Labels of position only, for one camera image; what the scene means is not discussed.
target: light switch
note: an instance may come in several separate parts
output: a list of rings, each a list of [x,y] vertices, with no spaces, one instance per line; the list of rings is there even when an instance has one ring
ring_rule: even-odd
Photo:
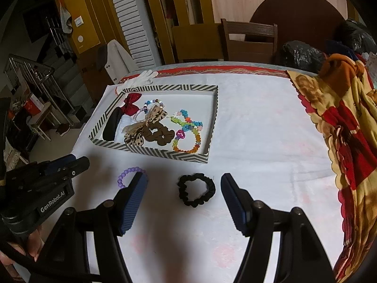
[[[84,21],[82,20],[82,17],[81,17],[81,16],[80,16],[80,17],[77,17],[77,18],[75,19],[75,24],[76,24],[77,27],[79,27],[80,25],[83,25],[83,24],[84,24]]]

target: leopard print bow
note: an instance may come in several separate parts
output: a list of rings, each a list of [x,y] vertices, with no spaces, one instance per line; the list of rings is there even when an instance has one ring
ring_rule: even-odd
[[[122,133],[124,134],[124,143],[131,144],[134,146],[142,146],[144,144],[144,138],[141,134],[144,125],[148,125],[148,123],[154,123],[164,119],[167,116],[167,112],[164,111],[158,105],[152,107],[143,121],[139,121],[133,125],[127,125],[123,130]]]

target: brown scrunchie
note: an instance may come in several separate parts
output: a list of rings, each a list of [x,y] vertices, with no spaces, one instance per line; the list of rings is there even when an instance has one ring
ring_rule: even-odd
[[[159,121],[156,121],[144,125],[141,134],[147,141],[156,141],[158,145],[164,146],[173,140],[175,132],[174,130],[169,130],[167,127],[163,126]]]

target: purple beaded bracelet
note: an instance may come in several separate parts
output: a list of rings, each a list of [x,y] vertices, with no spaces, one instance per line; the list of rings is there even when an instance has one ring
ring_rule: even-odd
[[[145,173],[144,169],[141,169],[140,167],[131,167],[127,168],[125,171],[121,173],[121,175],[118,177],[118,187],[119,188],[126,188],[125,185],[122,183],[122,179],[130,172],[142,172]]]

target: white glove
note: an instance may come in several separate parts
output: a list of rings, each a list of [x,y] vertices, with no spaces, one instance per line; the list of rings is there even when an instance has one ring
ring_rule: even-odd
[[[129,79],[121,84],[118,90],[123,90],[124,88],[131,88],[131,87],[138,87],[138,86],[145,86],[152,84],[152,79],[158,76],[157,71],[143,71],[137,77],[133,79]]]

